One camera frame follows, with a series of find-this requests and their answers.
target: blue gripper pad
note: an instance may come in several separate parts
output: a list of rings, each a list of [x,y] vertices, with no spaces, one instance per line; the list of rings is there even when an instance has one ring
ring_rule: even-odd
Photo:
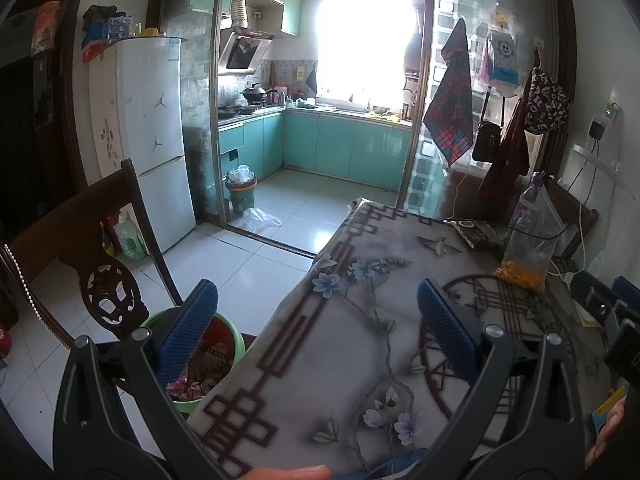
[[[631,310],[640,314],[640,290],[633,283],[619,276],[613,280],[611,291],[624,301]]]
[[[478,343],[452,310],[449,299],[431,280],[418,286],[418,308],[456,377],[473,385],[481,371]]]
[[[156,378],[161,386],[180,378],[217,308],[218,288],[209,280],[200,280],[158,348]]]

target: wooden chair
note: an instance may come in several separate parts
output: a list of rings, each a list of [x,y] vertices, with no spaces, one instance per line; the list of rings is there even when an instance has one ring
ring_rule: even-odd
[[[24,290],[23,283],[28,286],[52,260],[59,258],[78,273],[82,300],[89,314],[118,339],[126,338],[148,318],[149,312],[129,269],[103,250],[100,222],[129,203],[158,274],[174,305],[179,306],[182,298],[162,257],[146,214],[136,172],[128,159],[122,161],[121,170],[71,197],[22,232],[9,251],[0,244],[0,260],[5,269],[18,280],[27,300],[33,301],[31,306],[40,319],[68,347],[73,343],[71,336],[31,291]],[[14,259],[21,275],[14,266]],[[118,296],[120,283],[123,299]]]
[[[562,222],[569,222],[578,228],[578,232],[574,238],[572,238],[564,251],[562,251],[562,254],[560,254],[561,258],[571,258],[582,243],[579,225],[580,208],[582,209],[582,234],[585,239],[594,225],[596,225],[600,215],[595,209],[589,210],[585,207],[575,196],[560,186],[555,180],[548,179],[545,182],[545,187]]]

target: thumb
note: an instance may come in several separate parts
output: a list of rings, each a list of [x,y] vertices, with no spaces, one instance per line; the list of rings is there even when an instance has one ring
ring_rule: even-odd
[[[331,480],[331,471],[327,466],[318,465],[281,471],[279,469],[253,469],[238,480]]]

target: bag of orange snacks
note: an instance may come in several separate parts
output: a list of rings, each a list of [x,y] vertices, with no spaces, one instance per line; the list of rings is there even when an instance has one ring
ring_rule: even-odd
[[[494,275],[505,282],[542,292],[558,238],[541,240],[529,235],[551,238],[562,231],[562,221],[540,175],[534,175],[531,186],[521,195],[511,227],[518,231],[511,231],[502,263]]]

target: dining table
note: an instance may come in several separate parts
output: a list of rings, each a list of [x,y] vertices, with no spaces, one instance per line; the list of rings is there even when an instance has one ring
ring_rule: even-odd
[[[514,337],[558,333],[583,412],[595,409],[611,384],[598,331],[582,327],[560,280],[532,292],[496,278],[499,264],[447,221],[359,199],[188,424],[233,477],[324,464],[355,480],[410,466],[469,389],[418,310],[426,278]],[[497,446],[519,386],[505,384],[476,456]]]

